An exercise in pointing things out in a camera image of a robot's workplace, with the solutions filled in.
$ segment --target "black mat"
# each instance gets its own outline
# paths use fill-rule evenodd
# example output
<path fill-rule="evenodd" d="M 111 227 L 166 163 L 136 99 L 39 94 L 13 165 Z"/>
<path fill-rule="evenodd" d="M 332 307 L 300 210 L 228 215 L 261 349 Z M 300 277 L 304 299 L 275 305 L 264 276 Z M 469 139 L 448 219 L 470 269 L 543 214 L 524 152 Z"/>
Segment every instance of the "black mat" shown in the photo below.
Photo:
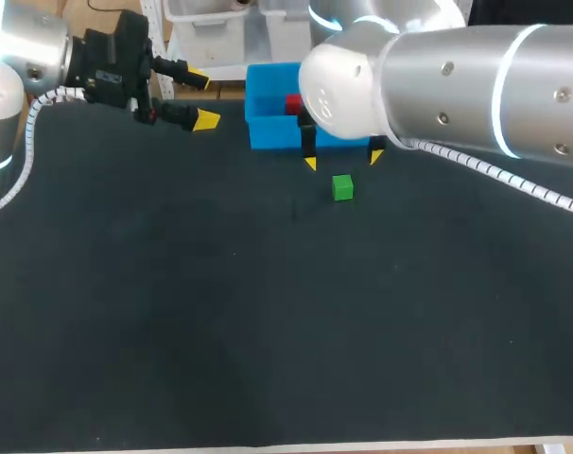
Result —
<path fill-rule="evenodd" d="M 42 115 L 0 214 L 0 452 L 573 435 L 573 215 L 421 152 L 313 174 L 215 108 Z"/>

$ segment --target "cable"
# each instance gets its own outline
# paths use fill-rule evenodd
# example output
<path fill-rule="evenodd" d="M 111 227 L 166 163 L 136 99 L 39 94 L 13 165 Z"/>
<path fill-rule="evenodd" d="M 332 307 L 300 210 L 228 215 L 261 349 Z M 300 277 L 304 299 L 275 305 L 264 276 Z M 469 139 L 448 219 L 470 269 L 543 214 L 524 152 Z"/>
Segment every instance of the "cable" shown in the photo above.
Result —
<path fill-rule="evenodd" d="M 573 199 L 567 196 L 563 196 L 555 191 L 542 187 L 536 183 L 529 182 L 528 180 L 513 175 L 507 170 L 503 170 L 500 167 L 493 166 L 484 161 L 481 161 L 473 156 L 470 156 L 460 151 L 453 150 L 451 148 L 442 147 L 440 145 L 432 144 L 423 140 L 409 140 L 408 143 L 420 149 L 421 151 L 426 151 L 428 153 L 440 156 L 441 158 L 447 159 L 454 163 L 466 166 L 474 170 L 475 172 L 486 175 L 498 182 L 506 184 L 513 189 L 524 192 L 539 201 L 544 201 L 550 203 L 551 205 L 562 208 L 565 211 L 573 213 Z"/>
<path fill-rule="evenodd" d="M 28 120 L 26 121 L 26 158 L 24 159 L 24 167 L 22 173 L 18 177 L 11 190 L 6 196 L 0 200 L 0 211 L 5 208 L 26 185 L 32 166 L 34 164 L 34 125 L 39 116 L 39 112 L 43 106 L 52 105 L 53 102 L 63 102 L 73 99 L 85 99 L 84 90 L 82 88 L 66 88 L 59 87 L 56 90 L 51 90 L 36 99 L 30 106 L 28 112 Z"/>
<path fill-rule="evenodd" d="M 88 6 L 90 9 L 92 9 L 93 11 L 99 11 L 99 12 L 122 12 L 122 11 L 125 11 L 124 8 L 102 9 L 102 8 L 92 7 L 92 6 L 91 6 L 91 0 L 87 0 L 87 6 Z"/>

